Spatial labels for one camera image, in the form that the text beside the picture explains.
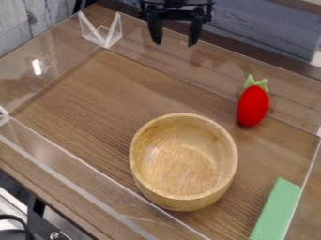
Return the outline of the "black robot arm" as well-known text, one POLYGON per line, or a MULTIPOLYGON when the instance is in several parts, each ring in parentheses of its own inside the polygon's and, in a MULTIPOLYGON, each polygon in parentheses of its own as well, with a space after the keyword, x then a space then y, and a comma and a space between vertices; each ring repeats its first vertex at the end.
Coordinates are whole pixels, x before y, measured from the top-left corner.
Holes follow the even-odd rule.
POLYGON ((190 22, 188 46, 198 43, 202 27, 211 21, 212 0, 139 0, 139 18, 147 22, 155 44, 163 40, 164 20, 190 22))

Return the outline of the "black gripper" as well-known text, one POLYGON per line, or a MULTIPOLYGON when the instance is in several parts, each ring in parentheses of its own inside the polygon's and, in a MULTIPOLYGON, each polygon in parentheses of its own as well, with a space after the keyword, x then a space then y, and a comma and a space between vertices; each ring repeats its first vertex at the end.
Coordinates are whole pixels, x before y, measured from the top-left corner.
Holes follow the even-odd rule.
POLYGON ((215 0, 137 0, 139 17, 148 23, 150 37, 155 44, 162 44, 162 20, 190 22, 188 46, 200 37, 202 25, 211 20, 215 0))

